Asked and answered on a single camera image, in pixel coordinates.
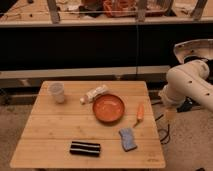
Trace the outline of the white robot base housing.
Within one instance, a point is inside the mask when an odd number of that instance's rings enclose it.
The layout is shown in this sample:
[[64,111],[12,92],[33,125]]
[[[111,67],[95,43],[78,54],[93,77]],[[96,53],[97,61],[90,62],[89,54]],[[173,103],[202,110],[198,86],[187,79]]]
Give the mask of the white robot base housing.
[[213,39],[195,39],[174,45],[173,53],[180,64],[191,56],[213,60]]

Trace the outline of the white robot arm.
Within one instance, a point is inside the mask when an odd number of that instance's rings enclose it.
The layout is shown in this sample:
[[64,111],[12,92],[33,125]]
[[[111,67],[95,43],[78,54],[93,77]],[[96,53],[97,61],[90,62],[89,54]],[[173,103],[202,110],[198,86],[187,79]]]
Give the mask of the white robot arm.
[[168,108],[179,107],[189,97],[213,112],[213,85],[206,81],[209,73],[209,66],[202,60],[169,69],[167,84],[159,92],[163,104]]

